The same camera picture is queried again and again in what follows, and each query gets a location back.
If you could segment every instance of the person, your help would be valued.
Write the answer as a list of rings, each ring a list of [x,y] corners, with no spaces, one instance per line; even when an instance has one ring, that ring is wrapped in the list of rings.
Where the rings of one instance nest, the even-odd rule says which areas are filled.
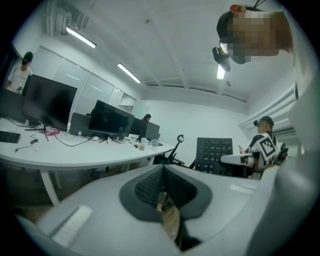
[[[146,115],[144,116],[144,118],[142,118],[141,120],[146,121],[146,122],[149,122],[150,119],[151,119],[151,115],[150,115],[150,114],[146,114]]]
[[[22,94],[28,76],[32,76],[32,70],[30,64],[34,58],[31,51],[28,51],[20,64],[16,64],[8,77],[8,82],[6,84],[6,89],[11,90],[15,93]]]
[[[313,46],[284,7],[264,12],[255,7],[233,4],[230,11],[219,18],[216,30],[227,53],[238,64],[277,56],[279,51],[289,53],[297,99],[320,78],[319,59]]]
[[[276,136],[273,133],[274,121],[270,116],[262,117],[257,123],[256,127],[259,134],[253,137],[249,147],[246,150],[240,151],[241,154],[248,153],[250,148],[252,148],[256,144],[256,142],[263,137],[269,136],[275,147],[277,147],[277,145],[279,144]]]

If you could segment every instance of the keyboard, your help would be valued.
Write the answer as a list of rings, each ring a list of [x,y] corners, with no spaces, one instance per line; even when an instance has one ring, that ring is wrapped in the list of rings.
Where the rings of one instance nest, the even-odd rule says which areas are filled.
[[[0,131],[0,142],[18,143],[20,133]]]
[[[220,162],[222,156],[232,154],[231,138],[197,138],[195,169],[208,174],[232,176],[232,167]]]
[[[83,205],[79,206],[51,236],[52,239],[63,247],[70,247],[92,213],[91,208]]]

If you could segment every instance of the air vent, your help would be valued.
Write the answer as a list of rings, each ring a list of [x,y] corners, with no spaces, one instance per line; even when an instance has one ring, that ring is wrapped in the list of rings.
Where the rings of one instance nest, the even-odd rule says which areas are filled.
[[[183,88],[182,85],[174,85],[174,84],[164,84],[165,87],[177,87],[177,88]]]
[[[203,91],[206,93],[217,94],[214,90],[202,89],[202,88],[197,88],[197,87],[189,87],[189,89]]]
[[[246,100],[244,100],[244,99],[242,99],[242,98],[237,98],[237,97],[235,97],[235,96],[231,96],[231,95],[228,95],[228,94],[222,94],[222,95],[223,95],[223,96],[227,96],[227,97],[234,98],[234,99],[236,99],[236,100],[238,100],[238,101],[242,101],[242,102],[244,102],[244,103],[247,102]]]

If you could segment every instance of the black keyboard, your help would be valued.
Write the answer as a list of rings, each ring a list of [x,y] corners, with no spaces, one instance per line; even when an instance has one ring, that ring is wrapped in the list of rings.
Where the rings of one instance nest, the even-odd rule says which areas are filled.
[[[20,133],[0,131],[0,142],[18,143]]]
[[[232,176],[232,167],[220,162],[222,156],[232,154],[231,138],[198,138],[195,169],[209,174]]]

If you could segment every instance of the office chair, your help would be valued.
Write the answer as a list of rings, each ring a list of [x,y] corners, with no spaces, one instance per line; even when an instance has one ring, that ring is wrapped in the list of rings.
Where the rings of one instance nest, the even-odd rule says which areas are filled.
[[[185,164],[185,162],[175,158],[177,155],[177,153],[175,153],[175,152],[176,152],[179,144],[184,142],[185,137],[183,134],[181,134],[176,138],[176,140],[178,141],[178,143],[175,145],[175,148],[171,151],[170,155],[168,157],[165,157],[165,153],[163,153],[162,155],[157,155],[154,158],[153,164],[155,164],[155,165],[178,165],[178,166]]]

